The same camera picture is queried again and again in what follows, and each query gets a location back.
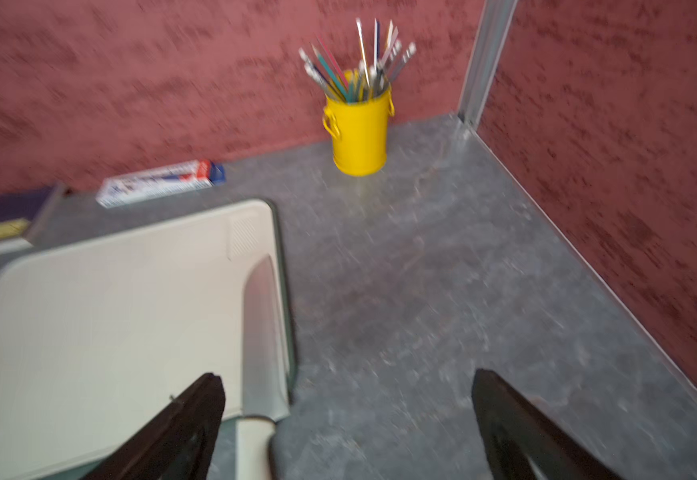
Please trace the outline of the beige cutting board green rim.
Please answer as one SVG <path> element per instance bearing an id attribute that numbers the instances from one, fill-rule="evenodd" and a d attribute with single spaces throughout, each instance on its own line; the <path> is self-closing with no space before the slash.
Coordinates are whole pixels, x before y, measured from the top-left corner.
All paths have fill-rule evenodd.
<path id="1" fill-rule="evenodd" d="M 0 479 L 114 453 L 200 376 L 242 417 L 244 286 L 264 258 L 280 290 L 288 400 L 296 373 L 280 232 L 246 200 L 46 250 L 0 271 Z"/>

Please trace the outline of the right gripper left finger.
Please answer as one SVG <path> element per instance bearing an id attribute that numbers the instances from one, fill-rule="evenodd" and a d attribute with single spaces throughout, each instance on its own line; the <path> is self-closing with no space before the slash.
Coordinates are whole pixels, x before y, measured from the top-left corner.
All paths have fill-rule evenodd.
<path id="1" fill-rule="evenodd" d="M 207 478 L 224 406 L 222 378 L 200 376 L 86 478 Z"/>

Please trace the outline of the knife with cream handle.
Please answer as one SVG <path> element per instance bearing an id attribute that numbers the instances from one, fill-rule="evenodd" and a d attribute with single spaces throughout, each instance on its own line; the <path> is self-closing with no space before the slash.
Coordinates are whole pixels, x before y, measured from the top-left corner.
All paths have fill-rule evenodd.
<path id="1" fill-rule="evenodd" d="M 242 417 L 236 422 L 236 478 L 272 479 L 270 442 L 290 415 L 280 290 L 274 264 L 254 266 L 242 306 Z"/>

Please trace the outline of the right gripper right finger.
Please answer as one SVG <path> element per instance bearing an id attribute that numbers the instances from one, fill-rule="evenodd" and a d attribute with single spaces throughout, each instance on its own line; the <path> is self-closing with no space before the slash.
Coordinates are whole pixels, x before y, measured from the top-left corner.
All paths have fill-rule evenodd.
<path id="1" fill-rule="evenodd" d="M 472 400 L 495 479 L 618 479 L 497 372 L 475 372 Z"/>

